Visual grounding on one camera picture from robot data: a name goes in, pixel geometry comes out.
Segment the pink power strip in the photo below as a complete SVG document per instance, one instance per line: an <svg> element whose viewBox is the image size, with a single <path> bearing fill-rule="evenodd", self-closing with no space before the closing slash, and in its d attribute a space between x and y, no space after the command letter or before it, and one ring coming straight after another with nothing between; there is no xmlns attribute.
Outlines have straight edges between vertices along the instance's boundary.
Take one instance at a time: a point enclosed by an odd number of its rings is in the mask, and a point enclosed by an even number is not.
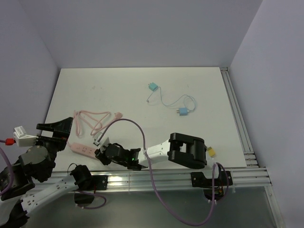
<svg viewBox="0 0 304 228"><path fill-rule="evenodd" d="M92 148L87 145L83 145L83 144L74 142L71 144L70 149L72 152L74 152L76 154L79 154L79 155L82 155L82 156L85 156L85 157L88 157L91 159L96 159L96 157L95 157L96 148Z"/></svg>

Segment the blue charger plug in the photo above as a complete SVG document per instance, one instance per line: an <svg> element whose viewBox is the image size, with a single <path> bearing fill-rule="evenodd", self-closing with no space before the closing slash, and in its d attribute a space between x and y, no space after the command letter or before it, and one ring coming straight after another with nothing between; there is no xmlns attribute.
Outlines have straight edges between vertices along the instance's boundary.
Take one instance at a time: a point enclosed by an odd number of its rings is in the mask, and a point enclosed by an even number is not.
<svg viewBox="0 0 304 228"><path fill-rule="evenodd" d="M179 116L187 116L188 112L189 112L189 110L186 107L180 107L180 108L178 108L178 110L176 110L176 113Z"/></svg>

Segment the yellow charger plug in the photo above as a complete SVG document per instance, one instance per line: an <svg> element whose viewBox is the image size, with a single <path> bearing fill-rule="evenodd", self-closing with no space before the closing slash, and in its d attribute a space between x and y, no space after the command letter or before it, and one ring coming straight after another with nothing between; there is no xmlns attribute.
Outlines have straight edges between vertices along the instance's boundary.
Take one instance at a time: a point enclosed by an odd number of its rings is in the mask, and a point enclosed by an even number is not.
<svg viewBox="0 0 304 228"><path fill-rule="evenodd" d="M214 158L216 157L216 152L212 147L207 148L207 154L209 157Z"/></svg>

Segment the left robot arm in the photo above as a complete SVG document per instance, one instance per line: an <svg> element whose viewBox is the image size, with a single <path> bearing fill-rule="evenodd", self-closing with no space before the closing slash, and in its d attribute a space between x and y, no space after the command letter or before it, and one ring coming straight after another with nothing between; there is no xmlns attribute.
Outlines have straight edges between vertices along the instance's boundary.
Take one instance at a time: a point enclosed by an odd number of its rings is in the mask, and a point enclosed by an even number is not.
<svg viewBox="0 0 304 228"><path fill-rule="evenodd" d="M38 209L75 190L92 186L92 175L85 165L77 165L57 182L36 190L37 183L46 182L55 168L57 153L67 145L73 118L54 123L39 123L36 129L51 132L52 136L30 135L22 126L15 127L13 138L5 144L16 143L26 147L15 163L11 163L4 151L1 155L6 167L0 173L0 226L20 228Z"/></svg>

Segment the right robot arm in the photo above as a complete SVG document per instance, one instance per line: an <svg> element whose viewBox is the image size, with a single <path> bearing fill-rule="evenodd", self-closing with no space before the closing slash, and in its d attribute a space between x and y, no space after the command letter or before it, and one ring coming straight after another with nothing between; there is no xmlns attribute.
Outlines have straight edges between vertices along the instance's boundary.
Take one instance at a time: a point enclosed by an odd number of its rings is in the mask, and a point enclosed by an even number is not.
<svg viewBox="0 0 304 228"><path fill-rule="evenodd" d="M207 147L203 139L181 133L171 133L168 140L148 147L125 149L118 143L111 143L108 137L99 133L94 138L97 146L95 157L103 164L115 163L129 170L141 171L151 164L170 161L190 169L207 166Z"/></svg>

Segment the pink power plug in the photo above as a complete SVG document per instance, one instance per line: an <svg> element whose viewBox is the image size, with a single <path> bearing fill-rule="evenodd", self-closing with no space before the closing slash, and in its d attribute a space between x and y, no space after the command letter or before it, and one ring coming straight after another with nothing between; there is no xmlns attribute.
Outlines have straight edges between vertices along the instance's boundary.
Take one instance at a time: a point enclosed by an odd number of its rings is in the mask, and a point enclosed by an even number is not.
<svg viewBox="0 0 304 228"><path fill-rule="evenodd" d="M122 116L123 116L123 114L120 113L120 112L117 112L117 113L114 114L115 119L121 119Z"/></svg>

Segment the teal charger plug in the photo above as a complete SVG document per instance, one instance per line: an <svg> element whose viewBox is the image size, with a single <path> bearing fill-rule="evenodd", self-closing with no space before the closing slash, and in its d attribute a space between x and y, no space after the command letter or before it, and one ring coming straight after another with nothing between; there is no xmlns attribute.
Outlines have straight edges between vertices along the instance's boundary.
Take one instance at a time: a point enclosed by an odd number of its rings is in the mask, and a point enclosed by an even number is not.
<svg viewBox="0 0 304 228"><path fill-rule="evenodd" d="M157 85L156 83L154 83L154 82L151 82L151 83L148 84L148 88L149 88L151 91L154 92L155 90L158 89L158 85Z"/></svg>

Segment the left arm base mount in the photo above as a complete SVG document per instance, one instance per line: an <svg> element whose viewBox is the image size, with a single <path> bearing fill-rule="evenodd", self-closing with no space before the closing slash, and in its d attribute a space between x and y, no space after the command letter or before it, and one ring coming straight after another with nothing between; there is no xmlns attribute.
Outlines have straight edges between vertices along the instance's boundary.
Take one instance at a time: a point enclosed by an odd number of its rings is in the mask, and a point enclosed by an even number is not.
<svg viewBox="0 0 304 228"><path fill-rule="evenodd" d="M74 191L74 203L76 207L86 210L99 209L106 205L107 199L105 196L98 193L99 190L104 191L107 189L108 176L107 175L94 175L91 183L84 190ZM98 206L93 206L94 200L102 199L102 203Z"/></svg>

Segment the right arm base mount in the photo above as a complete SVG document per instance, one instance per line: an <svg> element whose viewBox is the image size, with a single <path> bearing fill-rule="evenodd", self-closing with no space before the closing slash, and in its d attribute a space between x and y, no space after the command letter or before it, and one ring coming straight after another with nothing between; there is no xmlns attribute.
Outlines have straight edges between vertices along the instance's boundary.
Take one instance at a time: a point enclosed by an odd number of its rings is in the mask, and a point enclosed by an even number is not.
<svg viewBox="0 0 304 228"><path fill-rule="evenodd" d="M212 200L212 179L205 177L203 172L191 172L191 184L194 188L203 188L206 199ZM219 170L219 175L214 179L215 200L221 200L227 193L227 188L233 185L231 172Z"/></svg>

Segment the right aluminium rail frame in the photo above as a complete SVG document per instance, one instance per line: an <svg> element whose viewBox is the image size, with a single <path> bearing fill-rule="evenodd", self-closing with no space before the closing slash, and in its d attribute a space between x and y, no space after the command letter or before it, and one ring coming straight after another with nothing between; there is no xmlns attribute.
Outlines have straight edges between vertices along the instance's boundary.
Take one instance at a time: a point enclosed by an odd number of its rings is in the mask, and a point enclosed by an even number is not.
<svg viewBox="0 0 304 228"><path fill-rule="evenodd" d="M242 145L245 161L248 168L259 168L255 152L252 148L252 144L247 132L247 128L237 101L237 97L229 76L228 67L221 67L220 72L223 78L223 82L228 94L228 99L232 109L232 113L235 119L238 135Z"/></svg>

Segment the aluminium rail frame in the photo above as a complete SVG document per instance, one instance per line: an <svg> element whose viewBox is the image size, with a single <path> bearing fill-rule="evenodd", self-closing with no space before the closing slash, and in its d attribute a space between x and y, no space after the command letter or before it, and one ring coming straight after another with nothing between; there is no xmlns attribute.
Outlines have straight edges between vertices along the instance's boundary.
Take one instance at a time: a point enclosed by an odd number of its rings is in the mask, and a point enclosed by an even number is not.
<svg viewBox="0 0 304 228"><path fill-rule="evenodd" d="M232 109L232 113L235 119L238 135L242 145L245 161L248 168L259 168L255 152L252 148L252 144L247 132L247 128L237 101L237 97L229 76L228 67L221 67L220 72L223 78L223 82L228 94L228 99Z"/></svg>
<svg viewBox="0 0 304 228"><path fill-rule="evenodd" d="M190 170L157 170L153 175L165 203L189 222L206 221L208 228L284 228L285 222L266 168L232 169L233 185L211 217L201 188L191 185ZM155 196L147 171L110 171L100 209L76 207L66 194L39 209L28 228L182 228Z"/></svg>

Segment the front aluminium rail frame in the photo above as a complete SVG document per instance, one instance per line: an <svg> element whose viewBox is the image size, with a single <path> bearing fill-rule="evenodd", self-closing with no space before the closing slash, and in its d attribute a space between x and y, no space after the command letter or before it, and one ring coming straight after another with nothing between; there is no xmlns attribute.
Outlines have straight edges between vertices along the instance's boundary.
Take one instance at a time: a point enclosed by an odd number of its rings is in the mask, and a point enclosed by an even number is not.
<svg viewBox="0 0 304 228"><path fill-rule="evenodd" d="M211 217L201 188L191 185L190 170L157 170L153 175L165 203L189 222L206 221L208 228L284 228L285 222L266 168L232 169L233 185ZM28 228L182 228L155 196L147 171L110 171L100 209L76 207L66 194L39 209Z"/></svg>

